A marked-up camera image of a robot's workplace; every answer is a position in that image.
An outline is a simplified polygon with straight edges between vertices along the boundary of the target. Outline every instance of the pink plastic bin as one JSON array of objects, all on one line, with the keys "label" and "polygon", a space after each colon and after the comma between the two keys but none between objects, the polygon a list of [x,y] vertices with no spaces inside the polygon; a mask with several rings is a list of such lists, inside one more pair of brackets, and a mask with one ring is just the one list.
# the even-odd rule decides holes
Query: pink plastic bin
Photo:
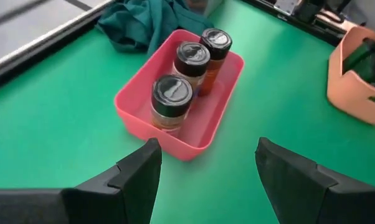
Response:
[{"label": "pink plastic bin", "polygon": [[178,138],[172,137],[151,125],[151,89],[157,78],[170,73],[176,48],[185,40],[198,42],[199,37],[185,30],[174,31],[117,93],[115,107],[129,133],[144,141],[155,137],[164,151],[188,161],[206,150],[214,139],[244,61],[229,52],[211,94],[197,99]]}]

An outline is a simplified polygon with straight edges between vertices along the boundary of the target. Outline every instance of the green table surface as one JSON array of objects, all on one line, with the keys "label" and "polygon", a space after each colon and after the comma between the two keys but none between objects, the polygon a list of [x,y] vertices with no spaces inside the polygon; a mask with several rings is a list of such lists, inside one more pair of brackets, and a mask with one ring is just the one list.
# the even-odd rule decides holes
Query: green table surface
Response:
[{"label": "green table surface", "polygon": [[[240,1],[211,19],[245,70],[208,150],[164,153],[152,223],[277,223],[255,166],[261,136],[375,185],[375,127],[326,99],[333,47]],[[92,30],[2,87],[0,188],[73,187],[139,148],[113,98],[146,59]]]}]

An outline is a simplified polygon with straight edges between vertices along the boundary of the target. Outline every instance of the jar lid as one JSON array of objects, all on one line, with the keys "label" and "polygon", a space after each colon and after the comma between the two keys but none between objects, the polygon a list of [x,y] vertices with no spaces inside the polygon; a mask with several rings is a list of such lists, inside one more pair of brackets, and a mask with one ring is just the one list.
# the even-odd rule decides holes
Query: jar lid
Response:
[{"label": "jar lid", "polygon": [[176,49],[174,66],[178,72],[188,77],[200,77],[205,74],[210,52],[202,44],[182,42]]},{"label": "jar lid", "polygon": [[186,79],[164,75],[153,84],[151,104],[160,115],[176,118],[188,111],[192,97],[192,85]]},{"label": "jar lid", "polygon": [[232,46],[232,38],[228,33],[220,29],[209,28],[202,33],[200,44],[208,48],[211,59],[222,60],[226,58]]}]

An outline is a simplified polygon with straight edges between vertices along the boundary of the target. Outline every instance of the spice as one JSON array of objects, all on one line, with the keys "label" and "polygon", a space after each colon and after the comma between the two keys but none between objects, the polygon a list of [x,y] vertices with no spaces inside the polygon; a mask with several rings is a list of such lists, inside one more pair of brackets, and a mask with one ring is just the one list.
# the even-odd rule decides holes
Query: spice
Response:
[{"label": "spice", "polygon": [[177,137],[192,102],[191,84],[175,75],[164,75],[153,84],[151,114],[153,126]]},{"label": "spice", "polygon": [[226,32],[220,29],[210,28],[202,33],[200,43],[207,47],[211,55],[207,67],[207,74],[199,91],[199,96],[206,96],[211,92],[214,86],[219,70],[224,64],[226,55],[232,46],[232,39]]},{"label": "spice", "polygon": [[182,42],[176,49],[172,73],[185,78],[192,85],[193,97],[199,92],[209,61],[210,52],[202,44]]}]

